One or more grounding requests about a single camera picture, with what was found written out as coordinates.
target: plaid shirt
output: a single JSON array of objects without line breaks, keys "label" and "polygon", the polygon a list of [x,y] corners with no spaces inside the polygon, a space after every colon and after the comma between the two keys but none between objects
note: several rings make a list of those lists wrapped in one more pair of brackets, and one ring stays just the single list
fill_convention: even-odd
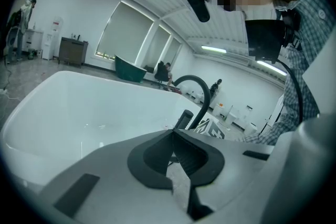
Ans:
[{"label": "plaid shirt", "polygon": [[[287,59],[300,85],[303,98],[303,120],[307,120],[316,117],[319,110],[302,74],[328,40],[335,25],[336,16],[326,0],[298,0],[290,3],[275,0],[274,6],[275,9],[295,9],[301,16],[299,34],[302,50],[298,51],[292,45],[288,45]],[[275,145],[282,133],[294,131],[297,128],[299,124],[298,97],[290,76],[286,78],[283,105],[286,112],[280,116],[271,129],[262,134],[247,136],[244,141]]]}]

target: white bathtub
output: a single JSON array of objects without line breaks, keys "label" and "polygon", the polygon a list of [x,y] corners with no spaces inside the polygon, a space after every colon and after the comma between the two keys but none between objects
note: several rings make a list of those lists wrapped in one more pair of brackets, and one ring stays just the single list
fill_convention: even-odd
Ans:
[{"label": "white bathtub", "polygon": [[44,186],[100,146],[172,128],[185,109],[200,110],[176,93],[61,71],[9,116],[2,153],[16,177]]}]

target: ceiling light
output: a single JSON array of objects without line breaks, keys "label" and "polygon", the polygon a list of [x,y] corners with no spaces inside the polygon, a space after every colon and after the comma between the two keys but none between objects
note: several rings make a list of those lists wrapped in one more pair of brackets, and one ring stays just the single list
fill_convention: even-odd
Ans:
[{"label": "ceiling light", "polygon": [[263,65],[264,67],[268,67],[268,68],[270,68],[270,69],[272,69],[272,70],[274,70],[274,71],[280,73],[280,74],[283,75],[283,76],[287,76],[287,73],[286,73],[286,72],[283,72],[282,70],[280,70],[280,69],[278,69],[278,68],[276,68],[276,67],[274,67],[274,66],[271,66],[271,65],[269,65],[268,63],[265,63],[265,62],[262,62],[262,61],[257,61],[257,63]]},{"label": "ceiling light", "polygon": [[225,49],[218,49],[218,48],[214,48],[214,47],[202,46],[202,49],[204,49],[204,50],[211,50],[211,51],[215,51],[215,52],[221,52],[223,54],[226,53]]}]

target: ceiling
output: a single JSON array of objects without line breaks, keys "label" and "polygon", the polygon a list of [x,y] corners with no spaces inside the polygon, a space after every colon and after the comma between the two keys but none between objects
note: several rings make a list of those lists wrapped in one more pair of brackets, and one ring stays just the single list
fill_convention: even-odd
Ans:
[{"label": "ceiling", "polygon": [[[207,57],[255,73],[284,86],[286,77],[257,64],[248,56],[248,45],[244,15],[242,12],[226,12],[222,8],[209,5],[210,21],[201,23],[187,0],[134,0],[155,13],[162,21],[173,28],[195,51],[199,57]],[[272,5],[254,8],[246,12],[246,19],[275,19]],[[202,45],[224,48],[227,54],[205,51]]]}]

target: window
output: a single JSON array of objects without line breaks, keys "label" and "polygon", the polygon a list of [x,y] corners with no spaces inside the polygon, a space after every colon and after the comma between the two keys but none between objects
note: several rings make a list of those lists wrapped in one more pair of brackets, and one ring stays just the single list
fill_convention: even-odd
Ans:
[{"label": "window", "polygon": [[181,44],[176,39],[173,39],[173,41],[170,44],[169,49],[168,49],[168,51],[167,51],[167,53],[166,53],[166,55],[163,59],[164,63],[169,62],[170,64],[173,64],[180,45]]},{"label": "window", "polygon": [[108,21],[96,55],[114,60],[114,55],[135,62],[153,21],[127,4],[120,2]]},{"label": "window", "polygon": [[143,61],[142,67],[149,66],[155,68],[156,63],[159,60],[159,57],[166,45],[170,34],[164,30],[162,27],[159,27],[153,37],[153,40],[148,48],[145,59]]}]

